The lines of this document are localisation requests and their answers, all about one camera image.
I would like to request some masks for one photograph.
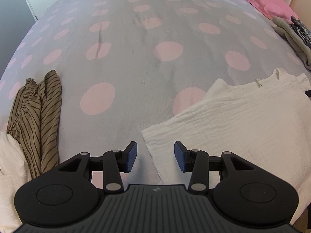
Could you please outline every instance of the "white cloth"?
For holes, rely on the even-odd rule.
[[[202,101],[142,131],[164,184],[188,186],[174,157],[174,142],[211,156],[231,151],[289,182],[299,194],[292,223],[311,202],[311,101],[305,74],[280,69],[260,82],[228,86],[217,79]],[[210,172],[210,188],[219,183]]]
[[[0,232],[11,233],[21,225],[14,207],[16,191],[31,180],[20,144],[6,131],[0,132]]]

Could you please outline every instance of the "gray fabric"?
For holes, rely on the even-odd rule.
[[[136,141],[138,155],[128,182],[158,183],[143,129],[200,100],[217,78],[241,85],[270,76],[276,67],[295,76],[307,72],[293,49],[274,32],[272,22],[245,0],[131,1],[63,0],[52,5],[24,38],[24,46],[15,52],[0,80],[0,129],[8,120],[15,90],[27,78],[40,81],[54,69],[62,82],[60,161],[83,151],[100,156]],[[141,5],[150,8],[134,11]],[[182,12],[183,7],[197,13]],[[98,10],[107,11],[92,16]],[[159,18],[162,24],[146,29],[142,22],[148,18]],[[101,31],[91,28],[107,21],[109,26]],[[206,23],[201,29],[212,34],[203,32],[201,23]],[[164,41],[179,43],[180,56],[160,61],[154,48]],[[111,43],[110,51],[106,44],[102,50],[95,46],[88,52],[98,42]],[[178,48],[168,51],[176,53]],[[94,54],[107,55],[88,59]],[[89,115],[85,108],[107,109]]]
[[[272,21],[277,25],[274,30],[280,36],[287,39],[288,43],[293,47],[298,57],[303,61],[306,69],[311,70],[311,49],[304,44],[304,41],[282,18],[274,17]]]

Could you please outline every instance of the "striped pants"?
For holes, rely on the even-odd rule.
[[[7,133],[22,147],[32,179],[59,162],[57,133],[62,105],[60,79],[52,70],[38,85],[27,79],[11,109]]]

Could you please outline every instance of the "polka dot bed sheet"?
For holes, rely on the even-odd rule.
[[[309,73],[271,21],[245,0],[60,0],[24,37],[0,80],[0,129],[27,78],[55,69],[62,91],[61,162],[138,143],[124,182],[161,180],[141,131],[229,85],[276,67]]]

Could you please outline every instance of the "wall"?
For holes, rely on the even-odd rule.
[[[25,0],[0,0],[0,77],[34,23]]]

